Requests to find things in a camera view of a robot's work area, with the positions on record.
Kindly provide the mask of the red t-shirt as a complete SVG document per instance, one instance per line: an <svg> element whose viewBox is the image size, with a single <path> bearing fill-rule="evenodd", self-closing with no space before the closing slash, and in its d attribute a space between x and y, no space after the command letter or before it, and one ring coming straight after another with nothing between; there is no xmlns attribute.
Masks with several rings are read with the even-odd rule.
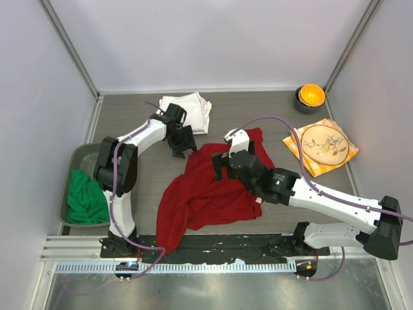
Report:
<svg viewBox="0 0 413 310"><path fill-rule="evenodd" d="M185 171L165 189L157 211L156 240L169 254L186 230L223 225L262 216L262 199L250 193L239 180L223 173L215 180L212 155L228 151L224 143L206 143L187 159Z"/></svg>

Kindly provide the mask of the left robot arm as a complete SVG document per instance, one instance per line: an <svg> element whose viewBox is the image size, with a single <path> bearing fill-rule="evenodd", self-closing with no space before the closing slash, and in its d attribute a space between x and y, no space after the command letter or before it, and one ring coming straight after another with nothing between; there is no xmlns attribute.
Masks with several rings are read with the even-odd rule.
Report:
<svg viewBox="0 0 413 310"><path fill-rule="evenodd" d="M93 175L105 195L110 217L108 236L99 241L102 258L129 258L137 252L131 192L142 152L158 141L167 141L174 158L184 159L185 151L197 150L192 127L184 124L186 115L183 107L171 103L132 132L102 140Z"/></svg>

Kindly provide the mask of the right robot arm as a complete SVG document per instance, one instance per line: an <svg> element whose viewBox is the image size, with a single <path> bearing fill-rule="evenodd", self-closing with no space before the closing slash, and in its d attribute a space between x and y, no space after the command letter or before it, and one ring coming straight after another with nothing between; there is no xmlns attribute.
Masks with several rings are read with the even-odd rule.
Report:
<svg viewBox="0 0 413 310"><path fill-rule="evenodd" d="M212 164L217 181L227 171L250 194L272 204L300 207L326 214L337 223L297 224L291 246L295 253L308 254L324 247L357 247L384 260L397 260L403 220L397 199L359 198L306 180L296 172L269 169L247 150L215 153Z"/></svg>

